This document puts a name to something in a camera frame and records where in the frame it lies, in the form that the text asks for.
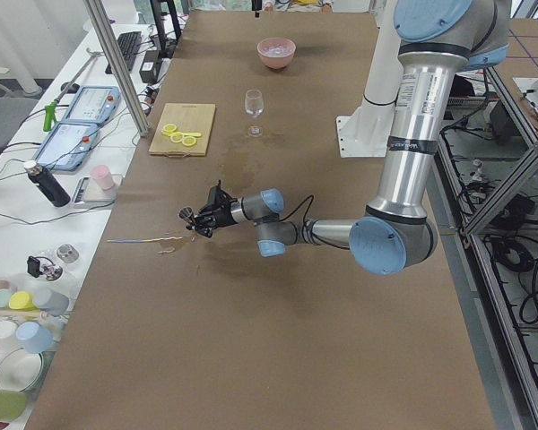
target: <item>wooden cutting board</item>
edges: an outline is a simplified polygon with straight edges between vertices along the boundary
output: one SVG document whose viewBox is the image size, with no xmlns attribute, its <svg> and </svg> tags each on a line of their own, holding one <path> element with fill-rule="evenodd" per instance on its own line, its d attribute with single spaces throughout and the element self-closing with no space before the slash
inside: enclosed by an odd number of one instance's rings
<svg viewBox="0 0 538 430">
<path fill-rule="evenodd" d="M 150 145 L 150 154 L 204 156 L 207 153 L 214 116 L 214 104 L 166 103 Z M 161 134 L 165 124 L 175 124 L 182 133 L 201 133 L 202 136 L 197 138 L 194 146 L 187 147 L 181 143 L 174 143 L 168 136 Z"/>
</svg>

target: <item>pink bowl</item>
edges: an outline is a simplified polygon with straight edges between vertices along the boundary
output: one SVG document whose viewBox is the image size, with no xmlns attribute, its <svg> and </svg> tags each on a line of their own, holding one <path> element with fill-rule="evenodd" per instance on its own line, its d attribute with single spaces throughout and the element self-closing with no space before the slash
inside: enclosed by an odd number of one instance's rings
<svg viewBox="0 0 538 430">
<path fill-rule="evenodd" d="M 257 53 L 264 65 L 282 69 L 289 65 L 295 55 L 295 43 L 286 38 L 263 39 L 257 44 Z"/>
</svg>

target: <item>clear glass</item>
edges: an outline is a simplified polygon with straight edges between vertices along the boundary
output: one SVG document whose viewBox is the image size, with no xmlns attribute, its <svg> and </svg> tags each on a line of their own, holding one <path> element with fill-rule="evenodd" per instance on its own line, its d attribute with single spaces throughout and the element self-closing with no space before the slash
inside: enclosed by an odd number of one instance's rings
<svg viewBox="0 0 538 430">
<path fill-rule="evenodd" d="M 255 120 L 263 113 L 264 107 L 263 94 L 260 90 L 248 90 L 245 93 L 245 111 L 254 119 L 254 123 L 247 131 L 247 134 L 252 137 L 263 135 L 263 129 L 259 125 L 255 125 Z"/>
</svg>

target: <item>white desk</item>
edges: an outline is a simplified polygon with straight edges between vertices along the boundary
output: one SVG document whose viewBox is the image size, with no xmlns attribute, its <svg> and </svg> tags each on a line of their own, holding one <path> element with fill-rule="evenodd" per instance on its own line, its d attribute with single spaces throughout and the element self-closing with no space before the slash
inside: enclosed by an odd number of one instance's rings
<svg viewBox="0 0 538 430">
<path fill-rule="evenodd" d="M 148 39 L 148 25 L 114 26 L 116 35 L 132 30 L 142 32 L 143 42 Z M 150 44 L 143 44 L 140 51 L 144 51 L 149 46 Z M 61 85 L 69 81 L 86 62 L 88 59 L 87 47 L 94 51 L 101 50 L 100 43 L 93 30 L 88 33 L 75 50 L 62 71 L 44 93 L 34 111 L 40 110 L 51 103 L 59 94 Z M 143 53 L 140 53 L 130 74 L 138 92 L 142 92 L 146 87 L 138 73 L 142 60 Z M 99 57 L 84 71 L 77 83 L 81 85 L 117 85 L 112 74 L 104 73 L 107 63 L 104 56 Z M 60 104 L 69 104 L 73 96 L 71 94 L 65 95 Z M 129 114 L 124 115 L 127 112 L 127 109 L 124 110 L 125 108 L 126 104 L 121 100 L 115 114 L 112 116 L 114 119 L 100 130 L 99 139 L 104 138 L 109 133 L 110 135 L 91 152 L 89 158 L 75 172 L 72 172 L 72 174 L 55 174 L 60 184 L 70 195 L 73 194 L 80 178 L 88 176 L 91 168 L 96 165 L 106 164 L 112 173 L 126 175 L 127 168 L 134 155 L 135 143 L 139 137 L 131 116 Z M 63 114 L 64 110 L 60 108 L 56 116 L 59 119 Z M 47 135 L 42 131 L 43 120 L 44 114 L 41 113 L 26 121 L 12 138 L 11 143 L 42 142 Z M 37 146 L 33 145 L 18 145 L 6 150 L 0 156 L 0 169 L 10 159 L 32 159 L 37 148 Z M 4 172 L 0 173 L 0 178 L 22 172 L 22 164 L 12 161 Z M 63 208 L 55 208 L 36 189 L 25 173 L 0 181 L 0 212 L 3 214 L 27 221 L 37 221 L 53 219 L 71 211 L 76 211 L 71 207 L 71 204 Z M 18 221 L 0 217 L 0 278 L 12 279 L 19 289 L 25 289 L 26 282 L 29 282 L 28 285 L 30 285 L 33 281 L 33 278 L 25 273 L 26 260 L 29 255 L 38 254 L 40 251 L 47 249 L 56 249 L 61 244 L 72 244 L 80 253 L 79 260 L 70 266 L 72 268 L 71 273 L 75 276 L 78 283 L 77 287 L 79 288 L 90 266 L 109 214 L 110 210 L 94 210 L 34 226 L 23 225 Z M 0 358 L 3 356 L 3 351 L 0 351 Z M 12 422 L 7 428 L 24 428 L 30 413 L 31 405 L 21 417 Z"/>
</svg>

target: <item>keyboard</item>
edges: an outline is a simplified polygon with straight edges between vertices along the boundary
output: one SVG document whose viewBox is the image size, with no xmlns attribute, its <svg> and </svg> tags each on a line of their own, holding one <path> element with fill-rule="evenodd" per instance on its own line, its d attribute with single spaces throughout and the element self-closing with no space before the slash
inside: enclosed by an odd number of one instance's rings
<svg viewBox="0 0 538 430">
<path fill-rule="evenodd" d="M 128 33 L 122 33 L 117 38 L 117 45 L 119 50 L 126 60 L 127 70 L 129 72 L 134 68 L 135 56 L 137 55 L 137 50 L 142 43 L 142 32 L 141 31 L 130 31 Z M 108 64 L 106 67 L 106 74 L 111 74 L 111 66 Z"/>
</svg>

